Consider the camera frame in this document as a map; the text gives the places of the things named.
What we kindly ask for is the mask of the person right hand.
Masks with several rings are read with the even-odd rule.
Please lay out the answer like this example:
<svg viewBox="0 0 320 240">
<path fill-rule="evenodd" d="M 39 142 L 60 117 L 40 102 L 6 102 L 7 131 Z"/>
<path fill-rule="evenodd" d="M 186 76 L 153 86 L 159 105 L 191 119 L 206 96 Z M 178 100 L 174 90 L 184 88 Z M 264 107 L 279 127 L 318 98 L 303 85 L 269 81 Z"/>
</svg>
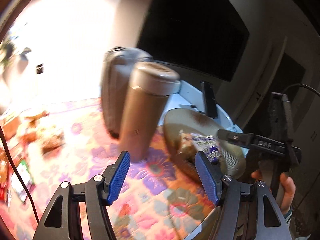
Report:
<svg viewBox="0 0 320 240">
<path fill-rule="evenodd" d="M 280 184 L 284 189 L 283 200 L 280 209 L 283 215 L 289 213 L 296 192 L 296 185 L 291 177 L 286 173 L 280 175 Z"/>
</svg>

